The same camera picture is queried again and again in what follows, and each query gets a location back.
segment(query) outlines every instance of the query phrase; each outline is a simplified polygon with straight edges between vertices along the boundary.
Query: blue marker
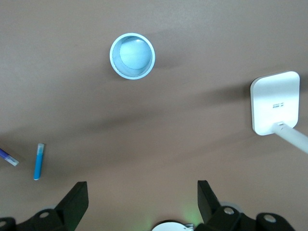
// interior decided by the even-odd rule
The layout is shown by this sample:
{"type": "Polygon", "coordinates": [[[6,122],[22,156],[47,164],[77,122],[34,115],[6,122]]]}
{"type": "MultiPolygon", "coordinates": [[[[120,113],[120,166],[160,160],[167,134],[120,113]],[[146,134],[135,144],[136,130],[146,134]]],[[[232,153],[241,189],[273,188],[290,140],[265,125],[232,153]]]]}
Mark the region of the blue marker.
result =
{"type": "Polygon", "coordinates": [[[34,180],[38,180],[40,178],[40,170],[42,169],[42,162],[43,162],[43,152],[44,152],[44,144],[38,144],[38,152],[37,152],[37,161],[35,163],[34,169],[34,180]]]}
{"type": "Polygon", "coordinates": [[[2,149],[0,149],[0,156],[5,159],[7,162],[9,162],[10,164],[16,166],[18,165],[18,161],[16,159],[14,159],[13,157],[11,157],[9,154],[7,154],[5,151],[3,151],[2,149]]]}

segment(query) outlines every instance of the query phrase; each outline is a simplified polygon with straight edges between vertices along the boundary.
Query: white round object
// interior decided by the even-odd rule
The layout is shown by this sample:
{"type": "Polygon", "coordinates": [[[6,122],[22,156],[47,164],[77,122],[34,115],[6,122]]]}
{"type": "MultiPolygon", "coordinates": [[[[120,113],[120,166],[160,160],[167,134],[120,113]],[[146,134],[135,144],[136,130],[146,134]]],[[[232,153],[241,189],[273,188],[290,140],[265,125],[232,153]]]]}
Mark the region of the white round object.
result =
{"type": "Polygon", "coordinates": [[[192,231],[192,229],[177,222],[165,222],[155,226],[152,231],[192,231]]]}
{"type": "Polygon", "coordinates": [[[154,48],[150,41],[140,34],[123,34],[111,46],[110,63],[123,78],[143,78],[154,66],[154,48]]]}

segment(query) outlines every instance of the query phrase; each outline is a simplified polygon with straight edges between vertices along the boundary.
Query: light blue cup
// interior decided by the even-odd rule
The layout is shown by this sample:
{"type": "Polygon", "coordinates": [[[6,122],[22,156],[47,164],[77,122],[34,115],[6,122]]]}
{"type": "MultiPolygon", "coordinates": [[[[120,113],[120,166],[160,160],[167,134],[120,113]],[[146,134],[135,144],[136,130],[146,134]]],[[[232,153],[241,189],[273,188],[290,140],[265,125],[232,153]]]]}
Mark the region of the light blue cup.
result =
{"type": "Polygon", "coordinates": [[[123,78],[140,79],[150,73],[154,66],[154,48],[150,41],[140,34],[123,34],[111,46],[110,62],[123,78]]]}

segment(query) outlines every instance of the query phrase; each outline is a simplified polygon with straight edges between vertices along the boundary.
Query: white pole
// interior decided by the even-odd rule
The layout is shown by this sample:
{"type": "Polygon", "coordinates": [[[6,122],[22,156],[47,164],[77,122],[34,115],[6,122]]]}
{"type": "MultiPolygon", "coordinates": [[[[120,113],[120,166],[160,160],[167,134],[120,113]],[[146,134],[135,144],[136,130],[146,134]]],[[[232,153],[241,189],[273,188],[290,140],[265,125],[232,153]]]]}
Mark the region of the white pole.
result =
{"type": "Polygon", "coordinates": [[[272,131],[295,147],[308,154],[308,137],[289,127],[284,122],[274,123],[272,131]]]}

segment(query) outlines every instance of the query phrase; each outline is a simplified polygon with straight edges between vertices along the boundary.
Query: marker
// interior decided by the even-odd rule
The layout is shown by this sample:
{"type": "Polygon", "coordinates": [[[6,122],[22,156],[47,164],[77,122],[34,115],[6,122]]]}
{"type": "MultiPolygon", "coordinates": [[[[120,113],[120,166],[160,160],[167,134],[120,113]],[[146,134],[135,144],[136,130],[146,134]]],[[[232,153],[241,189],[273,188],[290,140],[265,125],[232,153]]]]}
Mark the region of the marker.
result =
{"type": "Polygon", "coordinates": [[[44,144],[38,144],[38,152],[37,152],[37,161],[35,163],[34,169],[34,180],[38,180],[40,178],[40,170],[42,169],[42,162],[43,162],[43,152],[44,152],[44,144]]]}
{"type": "Polygon", "coordinates": [[[5,151],[3,151],[1,148],[0,148],[0,156],[14,166],[18,165],[18,163],[19,163],[19,161],[17,161],[13,157],[11,157],[9,154],[7,154],[5,151]]]}

